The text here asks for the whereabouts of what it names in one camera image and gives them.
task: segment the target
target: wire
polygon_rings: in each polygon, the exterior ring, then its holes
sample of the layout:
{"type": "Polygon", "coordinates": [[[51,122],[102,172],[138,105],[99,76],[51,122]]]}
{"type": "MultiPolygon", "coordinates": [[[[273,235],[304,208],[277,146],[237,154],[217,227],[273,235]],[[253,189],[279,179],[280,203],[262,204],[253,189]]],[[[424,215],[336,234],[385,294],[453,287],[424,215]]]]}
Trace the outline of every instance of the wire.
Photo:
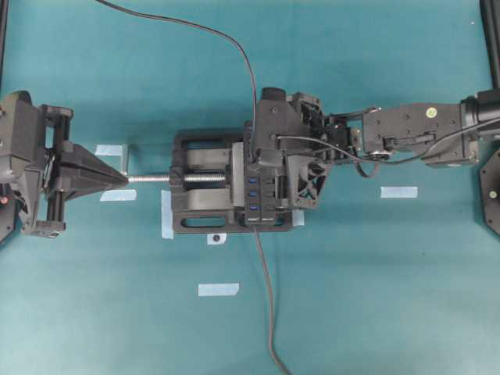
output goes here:
{"type": "Polygon", "coordinates": [[[359,164],[358,162],[354,162],[354,166],[356,167],[356,172],[358,172],[358,175],[363,178],[374,178],[380,172],[380,164],[373,164],[373,169],[370,174],[365,172],[361,164],[359,164]]]}
{"type": "Polygon", "coordinates": [[[294,135],[279,135],[277,136],[277,139],[298,139],[298,140],[303,140],[303,141],[310,141],[310,142],[316,142],[319,143],[320,145],[327,146],[330,149],[339,151],[340,153],[346,155],[347,157],[353,159],[354,161],[358,163],[373,163],[373,164],[384,164],[384,165],[389,165],[389,166],[395,166],[398,164],[404,164],[404,163],[410,163],[412,161],[415,161],[417,159],[422,159],[424,158],[427,154],[431,153],[437,146],[442,144],[443,142],[446,142],[447,140],[457,137],[461,134],[469,133],[472,130],[477,130],[481,127],[487,127],[488,125],[492,125],[493,123],[497,123],[499,119],[493,119],[486,121],[484,123],[477,123],[476,125],[472,125],[470,127],[466,127],[461,130],[454,131],[453,133],[446,134],[444,137],[441,137],[437,139],[431,146],[429,146],[424,152],[421,152],[420,154],[417,154],[415,156],[412,156],[407,159],[402,159],[402,160],[395,160],[392,162],[389,162],[387,160],[372,160],[372,159],[367,159],[367,158],[360,158],[356,155],[351,154],[350,152],[347,152],[343,150],[342,148],[339,148],[337,146],[334,146],[328,142],[321,141],[319,139],[311,138],[311,137],[299,137],[299,136],[294,136],[294,135]]]}
{"type": "Polygon", "coordinates": [[[267,348],[269,349],[269,353],[271,358],[273,359],[276,366],[280,369],[282,373],[285,375],[291,375],[291,372],[288,371],[287,367],[281,362],[281,359],[278,357],[276,352],[274,351],[274,297],[273,297],[273,285],[271,283],[271,277],[269,275],[269,270],[267,269],[266,257],[264,256],[263,245],[260,242],[259,232],[257,231],[257,227],[253,227],[253,234],[255,235],[255,243],[257,244],[257,251],[259,253],[260,262],[262,263],[262,271],[264,272],[264,277],[266,280],[266,288],[267,288],[267,298],[269,299],[269,330],[267,334],[267,348]]]}
{"type": "MultiPolygon", "coordinates": [[[[123,13],[130,14],[132,16],[147,18],[150,20],[159,20],[159,21],[165,21],[165,22],[171,22],[171,23],[179,23],[181,25],[193,27],[193,28],[198,29],[198,30],[203,30],[203,31],[206,31],[210,34],[214,34],[214,35],[217,35],[219,37],[222,37],[222,38],[226,39],[227,41],[229,41],[230,43],[232,43],[237,48],[237,50],[241,53],[241,56],[243,57],[243,60],[245,61],[245,65],[246,65],[248,74],[250,74],[250,81],[252,82],[252,118],[253,118],[252,126],[253,126],[253,129],[255,129],[255,122],[256,122],[256,117],[257,117],[257,85],[255,83],[255,75],[253,73],[252,66],[250,65],[250,60],[248,59],[248,56],[247,56],[245,50],[238,43],[238,41],[236,39],[234,39],[233,37],[231,37],[230,35],[228,35],[226,33],[223,33],[222,31],[212,29],[211,27],[202,26],[202,25],[199,25],[197,23],[193,23],[191,21],[179,20],[178,18],[173,18],[173,17],[168,17],[168,16],[157,16],[155,14],[135,12],[134,10],[124,8],[122,6],[113,4],[111,2],[107,2],[106,0],[95,0],[95,1],[99,2],[103,5],[106,5],[109,8],[118,10],[118,11],[123,12],[123,13]]],[[[251,142],[253,142],[254,134],[255,134],[255,132],[253,131],[252,137],[251,137],[251,142]]]]}

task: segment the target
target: teal cloth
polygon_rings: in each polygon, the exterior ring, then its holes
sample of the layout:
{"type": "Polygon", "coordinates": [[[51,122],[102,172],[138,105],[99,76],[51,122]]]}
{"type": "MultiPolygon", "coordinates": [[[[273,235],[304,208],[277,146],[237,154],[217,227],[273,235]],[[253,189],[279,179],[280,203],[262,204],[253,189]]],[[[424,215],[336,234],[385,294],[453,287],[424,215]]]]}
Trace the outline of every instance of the teal cloth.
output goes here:
{"type": "MultiPolygon", "coordinates": [[[[328,113],[454,103],[491,86],[472,0],[116,1],[231,34],[259,88],[316,95],[328,113]]],[[[92,0],[11,0],[2,94],[19,89],[74,109],[71,139],[90,150],[130,144],[132,173],[167,170],[178,130],[252,115],[232,45],[92,0]]],[[[161,189],[79,198],[56,240],[16,233],[2,246],[1,375],[278,373],[253,237],[162,239],[161,189]],[[215,283],[240,291],[197,296],[215,283]]],[[[304,227],[262,235],[277,352],[293,373],[499,373],[500,247],[477,168],[415,162],[363,180],[336,167],[325,189],[304,227]],[[380,199],[381,186],[419,196],[380,199]]]]}

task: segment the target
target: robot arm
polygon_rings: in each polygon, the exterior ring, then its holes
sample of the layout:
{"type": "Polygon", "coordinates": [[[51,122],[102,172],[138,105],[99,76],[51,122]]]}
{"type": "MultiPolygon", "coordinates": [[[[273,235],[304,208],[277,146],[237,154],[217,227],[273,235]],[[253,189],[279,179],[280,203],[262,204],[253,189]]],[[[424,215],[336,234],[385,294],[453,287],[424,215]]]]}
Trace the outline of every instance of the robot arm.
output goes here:
{"type": "MultiPolygon", "coordinates": [[[[70,142],[70,109],[36,108],[25,91],[1,105],[0,237],[13,231],[16,213],[22,233],[56,237],[66,228],[66,201],[155,180],[127,178],[70,142]],[[54,133],[51,147],[45,145],[48,128],[54,133]],[[38,219],[41,194],[48,200],[46,220],[38,219]]],[[[319,207],[335,165],[354,163],[359,174],[371,177],[362,163],[374,164],[376,173],[385,163],[401,163],[391,160],[399,152],[415,154],[403,161],[421,158],[432,167],[477,163],[479,138],[500,136],[500,90],[455,105],[324,115],[318,98],[268,87],[255,118],[255,126],[247,122],[243,130],[176,136],[170,174],[158,181],[170,184],[177,233],[290,230],[294,209],[319,207]],[[362,130],[349,126],[355,120],[362,120],[362,130]],[[214,219],[221,221],[209,223],[214,219]]]]}

